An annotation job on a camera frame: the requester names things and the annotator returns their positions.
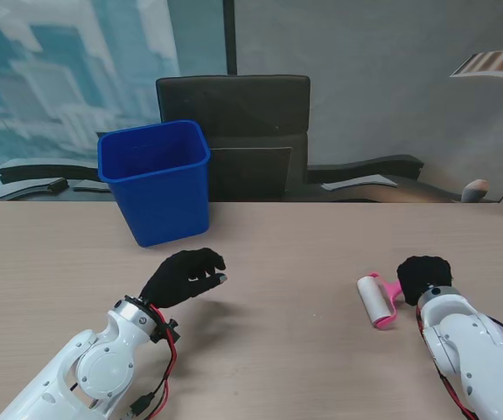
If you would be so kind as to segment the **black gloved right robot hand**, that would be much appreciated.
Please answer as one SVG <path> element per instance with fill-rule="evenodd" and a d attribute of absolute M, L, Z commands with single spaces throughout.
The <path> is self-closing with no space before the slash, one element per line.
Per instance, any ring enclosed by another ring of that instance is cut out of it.
<path fill-rule="evenodd" d="M 398 266 L 396 274 L 405 302 L 411 306 L 417 305 L 428 288 L 451 286 L 453 279 L 449 262 L 430 255 L 409 257 Z"/>

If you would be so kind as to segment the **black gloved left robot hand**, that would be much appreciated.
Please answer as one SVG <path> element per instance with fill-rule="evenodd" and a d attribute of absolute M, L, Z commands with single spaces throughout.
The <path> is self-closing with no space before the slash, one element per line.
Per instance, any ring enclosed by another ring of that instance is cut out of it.
<path fill-rule="evenodd" d="M 171 308 L 224 283 L 225 269 L 223 257 L 210 248 L 179 251 L 160 264 L 139 297 L 158 309 Z"/>

